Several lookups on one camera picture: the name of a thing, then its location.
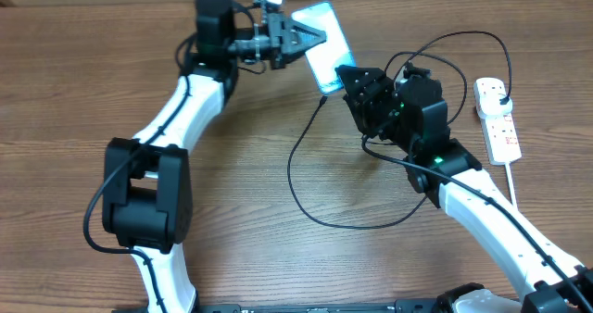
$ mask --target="black bracket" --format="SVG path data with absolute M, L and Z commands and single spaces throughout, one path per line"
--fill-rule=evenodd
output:
M 593 301 L 593 269 L 576 266 L 577 274 L 569 281 L 572 282 L 585 299 Z M 565 281 L 548 285 L 540 281 L 535 284 L 536 291 L 525 296 L 521 313 L 551 313 L 571 312 L 564 299 L 573 305 L 579 302 Z
M 405 82 L 394 81 L 379 68 L 340 66 L 346 101 L 359 131 L 370 138 L 391 140 L 415 164 L 454 176 L 467 169 L 482 169 L 480 162 L 457 140 L 450 139 L 447 103 L 440 81 L 430 79 L 430 70 L 404 70 Z M 419 170 L 406 168 L 408 180 L 419 194 L 426 194 L 436 207 L 443 181 Z
M 137 140 L 114 138 L 105 152 L 105 179 L 140 147 Z M 169 253 L 185 239 L 192 220 L 192 189 L 187 150 L 176 145 L 144 145 L 103 193 L 103 228 L 125 247 L 141 245 Z M 157 189 L 132 186 L 146 172 L 158 175 Z
M 394 304 L 395 313 L 432 313 L 434 299 L 398 299 Z
M 114 309 L 111 311 L 111 313 L 148 313 L 148 307 Z M 194 303 L 194 307 L 192 307 L 192 310 L 190 313 L 207 313 L 207 312 L 203 312 L 200 310 L 200 305 L 199 305 L 199 301 L 197 300 L 197 297 L 196 297 L 196 302 Z

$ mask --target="power plug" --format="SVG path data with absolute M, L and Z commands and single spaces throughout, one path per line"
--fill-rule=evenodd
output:
M 504 82 L 496 78 L 484 77 L 473 84 L 475 108 L 480 119 L 488 119 L 512 112 L 512 99 L 502 105 L 500 100 L 507 96 Z
M 517 198 L 511 176 L 511 162 L 521 158 L 517 131 L 512 120 L 512 100 L 505 105 L 504 82 L 495 78 L 480 78 L 473 84 L 475 106 L 482 123 L 486 151 L 492 165 L 504 165 L 509 181 L 512 204 L 517 208 Z

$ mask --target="white phone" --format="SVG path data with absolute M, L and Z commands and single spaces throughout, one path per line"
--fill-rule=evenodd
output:
M 356 67 L 346 37 L 330 2 L 322 2 L 293 12 L 298 22 L 325 31 L 327 41 L 309 49 L 305 56 L 322 94 L 341 90 L 344 85 L 335 73 L 341 65 Z

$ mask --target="black base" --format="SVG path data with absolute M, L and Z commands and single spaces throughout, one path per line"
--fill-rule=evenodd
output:
M 230 307 L 238 307 L 237 305 L 228 305 Z M 191 313 L 199 313 L 200 312 L 200 303 L 199 298 L 196 297 L 196 301 L 194 302 L 194 308 L 192 308 Z M 114 309 L 111 313 L 148 313 L 148 307 L 139 307 L 139 308 L 127 308 L 127 309 Z
M 202 306 L 198 313 L 430 313 L 434 299 L 400 299 L 385 304 L 319 304 L 240 307 L 238 305 Z

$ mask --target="robotic arm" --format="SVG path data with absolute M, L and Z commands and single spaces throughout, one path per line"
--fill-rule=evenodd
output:
M 419 194 L 427 194 L 435 207 L 463 225 L 494 259 L 511 281 L 521 304 L 497 298 L 486 301 L 483 286 L 468 284 L 438 298 L 443 311 L 456 312 L 563 312 L 568 311 L 564 299 L 586 311 L 582 300 L 570 290 L 568 282 L 535 250 L 531 238 L 561 272 L 572 278 L 591 300 L 591 277 L 576 258 L 563 252 L 538 231 L 498 190 L 479 161 L 457 140 L 450 139 L 447 124 L 447 103 L 442 97 L 439 81 L 430 78 L 430 71 L 408 63 L 404 79 L 394 83 L 381 69 L 341 66 L 336 69 L 346 88 L 346 101 L 352 117 L 365 135 L 363 148 L 373 156 L 385 159 L 366 148 L 367 138 L 378 136 L 391 140 L 408 156 L 404 161 L 429 169 L 442 176 L 407 166 L 408 179 Z M 443 179 L 474 188 L 493 198 L 488 202 Z M 510 218 L 493 207 L 504 208 Z M 525 233 L 511 219 L 515 219 Z
M 151 141 L 131 166 L 107 184 L 103 203 L 104 229 L 116 234 L 120 245 L 141 251 L 151 260 L 162 302 L 145 260 L 133 255 L 149 297 L 144 312 L 189 313 L 199 307 L 182 245 L 193 209 L 188 157 L 231 97 L 238 79 L 238 59 L 247 64 L 269 60 L 272 69 L 283 69 L 325 42 L 324 31 L 287 18 L 280 10 L 282 1 L 254 0 L 253 7 L 262 10 L 263 21 L 258 25 L 248 9 L 233 0 L 196 0 L 197 54 L 186 55 L 184 63 L 189 69 L 186 74 L 182 71 L 177 89 L 146 128 L 131 140 L 114 138 L 107 146 L 106 178 L 141 144 Z M 236 29 L 236 12 L 246 13 L 253 27 Z M 132 186 L 131 179 L 143 177 L 157 179 L 158 188 Z

